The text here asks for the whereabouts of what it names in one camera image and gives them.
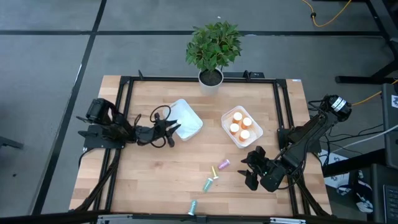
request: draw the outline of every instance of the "white label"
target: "white label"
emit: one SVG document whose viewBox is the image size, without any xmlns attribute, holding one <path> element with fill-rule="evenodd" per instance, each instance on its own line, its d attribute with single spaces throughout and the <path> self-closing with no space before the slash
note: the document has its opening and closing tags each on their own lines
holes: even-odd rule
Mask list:
<svg viewBox="0 0 398 224">
<path fill-rule="evenodd" d="M 331 107 L 332 107 L 333 109 L 335 109 L 336 106 L 339 105 L 339 104 L 341 103 L 341 101 L 342 101 L 342 99 L 341 99 L 341 97 L 339 97 Z"/>
<path fill-rule="evenodd" d="M 335 111 L 338 112 L 340 109 L 344 107 L 344 105 L 347 103 L 347 101 L 343 100 L 336 108 Z"/>
<path fill-rule="evenodd" d="M 398 96 L 391 95 L 391 106 L 398 108 Z"/>
</svg>

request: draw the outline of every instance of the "white plastic container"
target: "white plastic container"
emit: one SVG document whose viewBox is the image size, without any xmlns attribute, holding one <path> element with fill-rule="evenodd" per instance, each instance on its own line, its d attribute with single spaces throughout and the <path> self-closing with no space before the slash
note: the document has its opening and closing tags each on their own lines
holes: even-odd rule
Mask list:
<svg viewBox="0 0 398 224">
<path fill-rule="evenodd" d="M 172 112 L 167 121 L 178 120 L 181 126 L 175 131 L 181 140 L 187 141 L 196 135 L 203 126 L 203 121 L 192 110 L 184 99 L 179 99 L 170 105 Z M 163 110 L 163 116 L 167 116 L 169 109 Z"/>
<path fill-rule="evenodd" d="M 248 127 L 246 129 L 249 131 L 250 137 L 248 139 L 246 139 L 244 142 L 239 140 L 239 135 L 241 134 L 241 131 L 243 130 L 241 127 L 243 119 L 239 122 L 240 129 L 235 135 L 232 135 L 231 132 L 229 131 L 229 127 L 232 124 L 232 118 L 233 118 L 235 112 L 240 112 L 243 115 L 243 118 L 250 118 L 252 120 L 252 125 L 250 125 L 250 127 Z M 261 137 L 262 134 L 264 133 L 262 131 L 262 128 L 250 116 L 250 114 L 243 108 L 243 106 L 237 106 L 237 107 L 233 108 L 232 110 L 228 111 L 226 114 L 224 114 L 221 117 L 221 126 L 223 127 L 223 129 L 225 130 L 227 135 L 232 139 L 232 141 L 235 142 L 236 146 L 240 149 L 248 147 L 255 140 L 257 140 L 259 137 Z"/>
</svg>

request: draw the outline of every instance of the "potted plant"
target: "potted plant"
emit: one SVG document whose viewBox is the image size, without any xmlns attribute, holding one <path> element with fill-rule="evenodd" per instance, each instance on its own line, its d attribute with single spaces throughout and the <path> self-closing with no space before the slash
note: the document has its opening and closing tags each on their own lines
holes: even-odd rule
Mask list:
<svg viewBox="0 0 398 224">
<path fill-rule="evenodd" d="M 217 93 L 224 79 L 223 67 L 241 55 L 241 34 L 236 30 L 237 26 L 225 21 L 208 24 L 205 28 L 193 27 L 195 32 L 187 45 L 185 60 L 199 68 L 199 83 L 205 95 Z"/>
</svg>

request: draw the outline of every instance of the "tray of cups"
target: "tray of cups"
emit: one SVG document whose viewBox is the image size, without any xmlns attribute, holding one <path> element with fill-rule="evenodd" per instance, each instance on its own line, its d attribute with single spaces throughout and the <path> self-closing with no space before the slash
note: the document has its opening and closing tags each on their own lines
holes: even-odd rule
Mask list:
<svg viewBox="0 0 398 224">
<path fill-rule="evenodd" d="M 250 114 L 237 106 L 221 117 L 221 126 L 238 148 L 247 147 L 262 136 L 262 128 Z"/>
</svg>

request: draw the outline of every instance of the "green leaves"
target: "green leaves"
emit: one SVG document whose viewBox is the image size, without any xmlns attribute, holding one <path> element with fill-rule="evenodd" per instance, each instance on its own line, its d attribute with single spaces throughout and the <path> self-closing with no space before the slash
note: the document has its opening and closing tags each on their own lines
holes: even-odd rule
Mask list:
<svg viewBox="0 0 398 224">
<path fill-rule="evenodd" d="M 195 64 L 202 71 L 213 71 L 217 66 L 227 67 L 242 51 L 237 26 L 225 21 L 208 24 L 205 28 L 193 27 L 195 32 L 192 41 L 187 44 L 185 61 Z"/>
</svg>

